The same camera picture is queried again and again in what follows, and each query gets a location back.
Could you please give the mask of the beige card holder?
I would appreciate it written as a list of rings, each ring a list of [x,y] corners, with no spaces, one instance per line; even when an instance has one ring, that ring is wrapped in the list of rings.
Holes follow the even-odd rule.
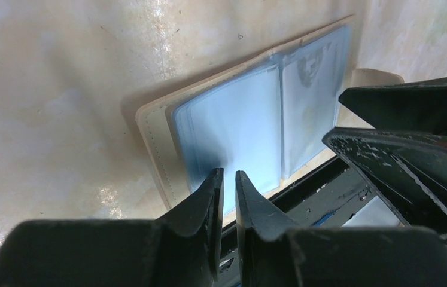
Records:
[[[357,68],[359,35],[348,16],[140,107],[135,120],[167,210],[222,168],[220,216],[228,223],[238,170],[270,196],[332,158],[322,136],[336,125],[365,125],[339,103],[342,92],[404,82]]]

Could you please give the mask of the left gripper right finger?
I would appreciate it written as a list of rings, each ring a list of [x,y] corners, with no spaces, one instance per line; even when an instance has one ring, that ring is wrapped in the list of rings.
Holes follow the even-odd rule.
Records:
[[[303,228],[237,171],[242,286],[447,286],[447,247],[422,227]]]

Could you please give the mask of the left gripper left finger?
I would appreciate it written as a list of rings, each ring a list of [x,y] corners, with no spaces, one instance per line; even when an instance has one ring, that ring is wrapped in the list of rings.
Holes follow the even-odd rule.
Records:
[[[31,220],[0,247],[0,286],[212,286],[224,170],[155,220]]]

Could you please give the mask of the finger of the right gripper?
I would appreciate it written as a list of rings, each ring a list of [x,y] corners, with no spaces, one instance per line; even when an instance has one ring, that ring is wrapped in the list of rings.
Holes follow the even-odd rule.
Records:
[[[376,129],[447,135],[447,77],[349,88],[339,101]]]
[[[337,127],[323,143],[401,222],[447,235],[447,136]]]

